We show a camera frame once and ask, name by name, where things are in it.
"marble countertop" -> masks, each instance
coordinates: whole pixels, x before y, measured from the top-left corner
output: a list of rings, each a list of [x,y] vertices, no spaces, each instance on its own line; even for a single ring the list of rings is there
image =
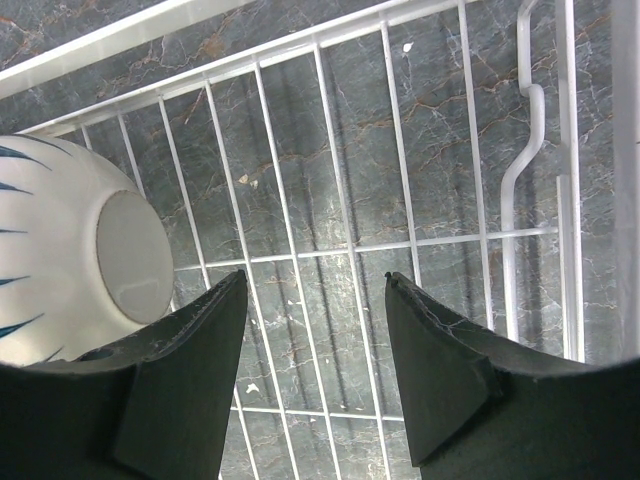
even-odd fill
[[[0,68],[7,68],[123,18],[156,0],[0,0]],[[374,0],[258,0],[166,35],[59,80],[0,102],[0,126],[13,132],[113,98],[195,66],[356,11]],[[528,100],[518,91],[517,0],[468,5],[483,195],[487,228],[499,230],[500,181],[529,135]],[[620,354],[613,254],[613,155],[610,13],[606,0],[576,0],[579,134],[582,185],[587,359],[604,364]],[[518,228],[557,225],[559,117],[553,1],[532,16],[534,82],[546,94],[542,151],[516,185]],[[449,10],[390,28],[418,239],[478,233],[473,165],[464,89],[460,28]],[[312,56],[265,68],[268,98],[298,252],[408,240],[407,215],[380,34],[322,53],[339,161],[352,223],[345,232],[327,128]],[[245,234],[253,257],[288,254],[285,223],[260,99],[253,75],[213,87]],[[207,262],[242,258],[210,114],[203,92],[166,102],[190,204]],[[169,234],[176,301],[204,291],[198,257],[157,106],[125,118],[145,192]],[[93,148],[133,177],[119,126],[88,129]],[[66,138],[82,143],[82,135]],[[555,234],[516,241],[522,342],[562,353],[559,251]],[[422,282],[432,296],[486,324],[480,245],[466,241],[419,248]],[[493,310],[506,333],[501,242],[489,242]],[[211,283],[235,267],[209,269]],[[410,275],[409,249],[357,255],[357,285],[347,255],[300,260],[301,282],[330,412],[342,478],[385,478],[381,442],[365,362],[354,288],[360,288],[379,390],[384,446],[393,479],[419,478],[411,468],[401,421],[384,314],[384,273]],[[320,412],[318,379],[291,261],[255,263],[253,273],[284,407]],[[284,428],[252,300],[237,386],[260,477],[293,478]],[[287,415],[300,478],[335,478],[324,417]],[[223,458],[225,479],[253,478],[237,411],[232,411]]]

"white wire rack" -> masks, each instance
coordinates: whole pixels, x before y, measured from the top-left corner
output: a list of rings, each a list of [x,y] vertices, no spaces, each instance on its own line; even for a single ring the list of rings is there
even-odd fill
[[[191,0],[180,2],[182,4],[203,3],[204,0]],[[228,267],[241,266],[246,269],[250,290],[253,295],[256,315],[258,318],[259,329],[262,334],[264,345],[266,348],[267,363],[269,371],[273,378],[275,395],[278,408],[254,408],[244,407],[238,395],[237,389],[234,391],[235,406],[232,410],[238,412],[242,432],[244,435],[249,460],[253,475],[255,478],[260,477],[259,466],[253,453],[252,442],[247,430],[245,413],[259,412],[279,415],[286,439],[287,449],[290,457],[291,468],[296,479],[299,478],[298,467],[296,462],[296,449],[291,440],[289,433],[287,415],[305,415],[315,416],[324,419],[327,428],[327,434],[330,443],[332,461],[335,467],[335,475],[341,478],[340,464],[338,454],[336,452],[336,444],[332,432],[332,419],[334,418],[353,418],[368,419],[375,421],[379,434],[380,448],[384,464],[386,478],[391,478],[389,458],[387,446],[385,443],[385,422],[402,422],[401,417],[385,416],[380,406],[380,395],[378,381],[374,375],[373,359],[371,355],[371,341],[369,332],[365,322],[365,314],[363,309],[363,300],[361,298],[360,276],[356,264],[356,254],[363,252],[379,252],[384,250],[408,249],[410,252],[413,274],[415,281],[421,285],[420,265],[419,265],[419,247],[428,245],[455,244],[462,242],[479,242],[481,247],[481,261],[483,273],[484,298],[486,306],[486,318],[490,328],[494,327],[494,313],[491,297],[491,284],[489,275],[489,255],[488,242],[490,240],[501,240],[503,243],[503,266],[504,266],[504,289],[505,303],[507,313],[507,327],[509,338],[518,341],[518,318],[517,318],[517,299],[516,299],[516,268],[515,268],[515,248],[514,240],[527,236],[540,236],[557,234],[560,238],[561,246],[561,285],[562,285],[562,312],[563,312],[563,332],[564,332],[564,355],[566,358],[584,361],[585,359],[585,340],[584,340],[584,318],[582,313],[582,257],[581,257],[581,238],[580,238],[580,188],[579,188],[579,165],[578,165],[578,140],[577,140],[577,100],[576,100],[576,67],[575,67],[575,46],[573,31],[573,2],[571,0],[556,1],[557,16],[557,45],[558,45],[558,69],[559,69],[559,96],[561,103],[561,136],[564,169],[563,173],[558,177],[558,204],[559,204],[559,224],[557,227],[531,228],[526,230],[514,229],[514,189],[515,182],[520,173],[527,164],[534,158],[542,145],[544,138],[544,93],[538,85],[532,84],[531,81],[531,60],[530,60],[530,35],[529,35],[529,19],[531,11],[535,8],[537,0],[524,0],[518,14],[518,80],[520,92],[530,100],[531,113],[531,137],[525,149],[514,159],[513,163],[504,176],[501,189],[501,220],[502,231],[488,232],[485,220],[485,205],[483,198],[483,183],[481,172],[482,152],[480,151],[478,141],[478,128],[476,120],[475,98],[474,98],[474,82],[471,72],[471,54],[469,48],[469,38],[466,18],[466,4],[471,1],[465,0],[391,0],[386,3],[353,13],[327,23],[314,26],[312,28],[293,33],[289,36],[280,38],[275,41],[251,48],[244,52],[228,56],[226,58],[209,63],[202,67],[192,69],[188,72],[176,75],[166,80],[160,81],[153,85],[149,85],[117,98],[93,105],[91,107],[70,113],[60,118],[53,119],[46,123],[34,126],[25,130],[23,133],[37,133],[51,136],[60,136],[80,130],[84,141],[88,148],[92,147],[87,127],[103,122],[108,119],[117,118],[122,132],[122,137],[126,146],[131,168],[133,170],[135,181],[138,188],[143,193],[145,186],[141,180],[138,164],[134,156],[129,134],[123,120],[123,115],[141,109],[143,107],[157,105],[164,124],[166,136],[169,142],[173,164],[177,174],[180,190],[186,208],[193,241],[197,251],[198,264],[191,267],[184,267],[181,270],[195,269],[200,270],[207,288],[210,287],[210,280],[207,273],[208,268],[212,267]],[[411,191],[409,186],[409,178],[407,172],[407,163],[405,159],[403,131],[400,119],[400,110],[398,106],[398,97],[394,79],[394,69],[389,42],[389,27],[400,25],[411,20],[421,18],[427,15],[433,15],[448,9],[457,9],[461,31],[461,47],[463,55],[464,79],[466,86],[466,100],[469,113],[469,128],[471,135],[473,174],[475,180],[475,193],[477,200],[477,216],[479,221],[479,231],[477,234],[450,236],[444,238],[430,238],[418,240],[415,234],[415,224],[413,218],[413,209],[415,206],[411,200]],[[152,14],[142,15],[138,19],[139,26],[152,25],[154,21]],[[329,98],[325,73],[323,69],[323,50],[329,46],[337,45],[351,39],[361,37],[363,35],[378,33],[381,35],[382,45],[384,48],[385,67],[388,80],[388,91],[392,107],[393,125],[395,138],[397,143],[397,154],[400,162],[400,173],[402,179],[402,188],[404,194],[404,203],[406,206],[407,224],[409,227],[409,240],[394,243],[384,243],[378,245],[361,246],[356,245],[351,236],[352,225],[348,213],[348,205],[345,197],[345,184],[343,173],[339,163],[339,157],[334,136],[334,126],[332,115],[329,109]],[[75,53],[89,48],[87,43],[103,42],[104,39],[100,35],[89,36],[88,38],[76,41]],[[64,55],[50,55],[51,62],[60,62],[65,56],[74,55],[74,49],[65,46]],[[338,197],[340,201],[340,209],[344,232],[346,235],[346,247],[338,249],[316,250],[316,251],[297,251],[294,242],[293,230],[289,215],[289,207],[287,204],[287,196],[285,194],[285,184],[280,170],[279,157],[276,149],[274,133],[271,126],[271,118],[267,103],[267,96],[262,80],[261,71],[267,66],[275,65],[287,60],[311,54],[315,61],[315,67],[318,77],[320,89],[320,97],[324,110],[324,120],[328,132],[328,140],[330,153],[333,162],[334,178],[336,181]],[[225,144],[222,136],[220,122],[216,111],[216,105],[212,94],[211,86],[215,83],[230,78],[253,74],[257,82],[260,105],[262,115],[266,126],[266,133],[269,141],[269,148],[273,166],[275,170],[278,193],[282,205],[286,234],[289,244],[289,253],[270,255],[270,256],[252,256],[249,251],[247,239],[245,237],[245,228],[240,215],[240,209],[234,182],[231,176],[229,160],[227,158]],[[19,84],[20,76],[25,75],[25,68],[9,69],[3,72],[0,78],[0,86],[2,82],[8,85]],[[222,160],[222,167],[229,190],[229,197],[233,209],[233,216],[238,231],[238,236],[242,249],[242,258],[233,260],[223,260],[215,262],[206,262],[203,254],[198,227],[189,199],[189,193],[185,184],[182,172],[182,164],[176,144],[171,131],[171,126],[165,108],[165,102],[171,98],[184,95],[188,92],[204,89],[208,101],[208,107],[213,121],[216,139]],[[8,91],[7,94],[15,93],[15,89]],[[316,344],[313,338],[311,324],[309,320],[309,310],[305,293],[303,289],[303,280],[300,274],[300,259],[331,257],[346,255],[350,265],[352,281],[355,286],[355,302],[357,306],[357,314],[361,327],[361,334],[366,355],[366,366],[369,376],[371,391],[373,393],[374,415],[360,415],[344,412],[330,412],[321,370],[316,352]],[[309,344],[311,346],[311,355],[316,380],[319,386],[319,395],[322,404],[321,411],[301,411],[285,409],[280,386],[278,384],[278,375],[274,365],[274,353],[269,344],[269,336],[265,326],[265,319],[257,295],[257,286],[253,272],[253,266],[264,262],[290,261],[293,264],[297,289],[300,296],[302,313],[306,333],[308,335]]]

